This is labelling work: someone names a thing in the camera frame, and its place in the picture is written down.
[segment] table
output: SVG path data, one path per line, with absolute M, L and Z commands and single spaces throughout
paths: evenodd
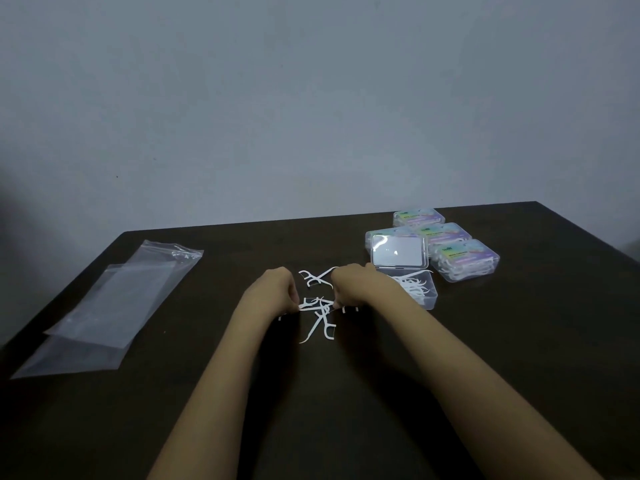
M 640 266 L 536 202 L 438 209 L 501 256 L 495 274 L 434 281 L 433 314 L 606 476 L 640 477 Z M 364 263 L 390 212 L 126 232 L 0 353 L 0 477 L 143 479 L 220 340 L 266 268 L 318 274 Z M 117 371 L 7 380 L 108 264 L 144 239 L 204 257 Z M 325 285 L 301 296 L 331 296 Z M 372 311 L 274 322 L 256 362 L 240 478 L 478 478 L 389 327 Z

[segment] white wall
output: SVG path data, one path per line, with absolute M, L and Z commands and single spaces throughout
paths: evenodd
M 0 0 L 0 343 L 126 230 L 539 200 L 637 245 L 639 7 Z

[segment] hand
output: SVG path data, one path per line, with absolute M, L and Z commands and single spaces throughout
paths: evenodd
M 372 294 L 380 287 L 397 285 L 386 274 L 379 273 L 370 262 L 366 266 L 350 264 L 334 269 L 331 282 L 335 294 L 334 308 L 370 305 Z
M 291 272 L 285 267 L 267 269 L 244 291 L 234 315 L 255 316 L 258 313 L 271 322 L 277 316 L 299 312 L 299 303 Z

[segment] plastic box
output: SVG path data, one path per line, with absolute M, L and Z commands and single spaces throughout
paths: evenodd
M 400 226 L 428 226 L 443 224 L 443 215 L 434 209 L 398 210 L 394 212 L 394 227 Z
M 405 276 L 407 274 L 412 273 L 410 269 L 398 269 L 398 268 L 392 268 L 392 267 L 388 267 L 388 268 L 381 267 L 381 268 L 378 268 L 378 271 L 380 273 L 386 274 L 387 276 L 391 276 L 392 278 L 393 277 L 397 278 L 399 276 Z M 438 292 L 436 291 L 436 286 L 433 284 L 433 278 L 431 277 L 431 273 L 425 269 L 423 273 L 420 273 L 415 277 L 420 279 L 420 281 L 426 282 L 424 286 L 429 291 L 426 293 L 426 296 L 412 296 L 412 298 L 416 300 L 418 305 L 423 307 L 425 310 L 433 310 L 434 307 L 436 306 L 436 300 L 438 299 Z
M 371 262 L 375 267 L 425 269 L 429 265 L 426 240 L 421 235 L 373 234 Z
M 450 283 L 495 271 L 500 256 L 477 239 L 436 246 L 431 264 Z
M 452 242 L 469 241 L 471 239 L 471 234 L 455 222 L 420 227 L 414 226 L 411 229 L 414 233 L 427 238 L 427 253 L 429 256 L 433 255 L 433 250 L 436 246 L 443 246 L 444 244 L 451 244 Z
M 373 234 L 379 235 L 416 235 L 416 232 L 409 226 L 402 227 L 389 227 L 388 229 L 370 230 L 364 234 L 364 247 L 366 250 L 371 251 L 371 236 Z

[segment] left hand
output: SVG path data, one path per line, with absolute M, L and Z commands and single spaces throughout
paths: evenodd
M 300 297 L 293 275 L 285 267 L 267 269 L 246 289 L 236 312 L 241 315 L 258 314 L 268 322 L 287 313 L 298 313 Z

